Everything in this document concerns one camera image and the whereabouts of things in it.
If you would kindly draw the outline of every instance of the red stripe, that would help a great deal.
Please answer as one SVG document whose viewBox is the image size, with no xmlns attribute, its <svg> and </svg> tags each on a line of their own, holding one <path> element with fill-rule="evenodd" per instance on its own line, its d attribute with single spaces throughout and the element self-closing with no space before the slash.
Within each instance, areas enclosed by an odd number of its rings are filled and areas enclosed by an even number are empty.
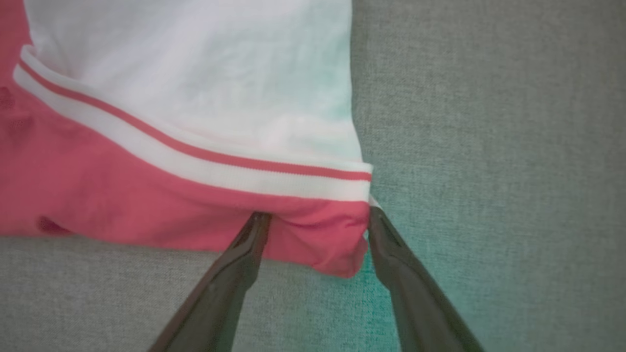
<svg viewBox="0 0 626 352">
<path fill-rule="evenodd" d="M 296 175 L 321 176 L 321 177 L 330 177 L 332 179 L 341 179 L 341 180 L 371 181 L 372 179 L 372 175 L 367 172 L 351 172 L 351 171 L 335 170 L 332 168 L 325 168 L 325 167 L 269 162 L 266 160 L 235 157 L 233 155 L 212 152 L 210 150 L 194 147 L 193 145 L 185 144 L 179 140 L 176 140 L 166 135 L 165 133 L 157 130 L 156 128 L 130 115 L 129 113 L 119 108 L 116 108 L 113 105 L 107 104 L 101 100 L 93 98 L 92 96 L 88 96 L 82 93 L 78 93 L 77 91 L 69 90 L 67 88 L 63 88 L 62 86 L 55 85 L 54 83 L 40 76 L 37 72 L 35 72 L 32 68 L 28 66 L 28 64 L 26 64 L 22 60 L 20 60 L 19 66 L 22 67 L 24 71 L 28 72 L 28 74 L 31 75 L 33 79 L 35 79 L 40 85 L 46 87 L 48 90 L 53 91 L 54 93 L 58 95 L 63 95 L 70 99 L 82 101 L 83 103 L 99 108 L 100 110 L 103 110 L 113 116 L 116 116 L 122 119 L 123 121 L 127 122 L 131 126 L 137 128 L 139 131 L 146 133 L 147 135 L 153 137 L 154 139 L 167 145 L 168 147 L 178 150 L 179 152 L 185 153 L 187 155 L 191 155 L 196 158 L 208 160 L 211 162 L 222 163 L 226 165 L 252 168 L 255 170 L 293 173 Z"/>
</svg>

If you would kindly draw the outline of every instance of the gray fabric surface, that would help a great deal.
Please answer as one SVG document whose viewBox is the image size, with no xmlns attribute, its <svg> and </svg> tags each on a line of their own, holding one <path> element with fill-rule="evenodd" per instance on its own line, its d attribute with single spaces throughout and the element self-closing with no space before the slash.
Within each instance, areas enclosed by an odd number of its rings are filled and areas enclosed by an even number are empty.
<svg viewBox="0 0 626 352">
<path fill-rule="evenodd" d="M 488 351 L 625 351 L 621 1 L 354 3 L 373 194 Z M 215 254 L 0 239 L 6 351 L 142 351 Z M 236 351 L 392 351 L 369 258 L 265 262 Z"/>
</svg>

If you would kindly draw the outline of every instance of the pink fabric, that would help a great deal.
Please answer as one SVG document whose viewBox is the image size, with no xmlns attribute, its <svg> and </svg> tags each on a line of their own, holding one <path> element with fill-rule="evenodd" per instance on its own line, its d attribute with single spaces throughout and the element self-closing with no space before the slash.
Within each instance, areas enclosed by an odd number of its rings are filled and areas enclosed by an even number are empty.
<svg viewBox="0 0 626 352">
<path fill-rule="evenodd" d="M 275 215 L 264 256 L 354 275 L 367 249 L 369 206 L 260 195 L 198 184 L 136 158 L 109 139 L 48 108 L 11 78 L 29 42 L 21 2 L 0 1 L 0 234 L 79 233 L 95 239 L 192 251 L 222 251 L 253 211 Z M 21 63 L 33 78 L 56 93 Z M 103 110 L 101 102 L 85 101 Z M 132 116 L 137 129 L 210 160 L 287 173 L 366 179 L 341 172 L 224 156 L 178 143 Z"/>
</svg>

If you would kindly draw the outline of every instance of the striped trim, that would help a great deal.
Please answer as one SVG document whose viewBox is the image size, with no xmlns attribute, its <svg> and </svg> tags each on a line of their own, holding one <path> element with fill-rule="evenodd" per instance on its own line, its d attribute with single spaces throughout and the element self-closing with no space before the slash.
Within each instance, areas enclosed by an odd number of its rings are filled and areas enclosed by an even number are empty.
<svg viewBox="0 0 626 352">
<path fill-rule="evenodd" d="M 371 166 L 345 163 L 343 168 L 275 162 L 231 155 L 173 138 L 171 133 L 135 114 L 99 99 L 88 87 L 59 79 L 27 51 L 14 79 L 60 115 L 102 134 L 142 160 L 179 177 L 203 184 L 258 194 L 329 200 L 367 201 Z"/>
</svg>

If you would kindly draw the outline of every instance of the white stripe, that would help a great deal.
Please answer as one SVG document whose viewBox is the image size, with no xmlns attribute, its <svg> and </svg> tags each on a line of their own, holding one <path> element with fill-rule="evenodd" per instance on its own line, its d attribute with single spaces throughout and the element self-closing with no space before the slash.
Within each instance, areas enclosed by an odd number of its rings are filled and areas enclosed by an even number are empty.
<svg viewBox="0 0 626 352">
<path fill-rule="evenodd" d="M 334 170 L 348 171 L 348 172 L 372 172 L 372 165 L 362 162 L 346 162 L 338 160 L 320 159 L 309 155 L 298 156 L 293 158 L 291 155 L 276 155 L 260 150 L 254 150 L 251 148 L 244 148 L 238 145 L 227 145 L 224 143 L 215 143 L 207 138 L 203 138 L 200 135 L 190 133 L 188 131 L 180 130 L 163 120 L 151 118 L 145 116 L 138 111 L 135 111 L 130 106 L 124 106 L 114 99 L 106 96 L 101 91 L 97 91 L 89 86 L 83 85 L 71 78 L 63 75 L 59 75 L 43 65 L 37 58 L 35 58 L 30 51 L 34 51 L 34 47 L 31 45 L 25 45 L 22 47 L 20 57 L 28 66 L 33 69 L 37 74 L 43 77 L 46 81 L 52 82 L 55 85 L 63 88 L 82 93 L 84 95 L 96 98 L 99 101 L 103 101 L 111 106 L 115 106 L 131 116 L 147 123 L 148 125 L 156 128 L 157 130 L 165 133 L 169 137 L 172 137 L 179 141 L 184 141 L 186 144 L 198 147 L 201 149 L 211 150 L 216 153 L 222 153 L 226 155 L 232 155 L 234 157 L 243 157 L 256 160 L 265 160 L 268 162 L 277 163 L 289 163 L 303 166 L 324 167 L 332 168 Z"/>
<path fill-rule="evenodd" d="M 253 170 L 196 158 L 168 147 L 99 108 L 49 91 L 19 66 L 13 77 L 20 86 L 60 115 L 100 133 L 134 156 L 181 178 L 257 194 L 339 201 L 368 200 L 368 181 Z"/>
</svg>

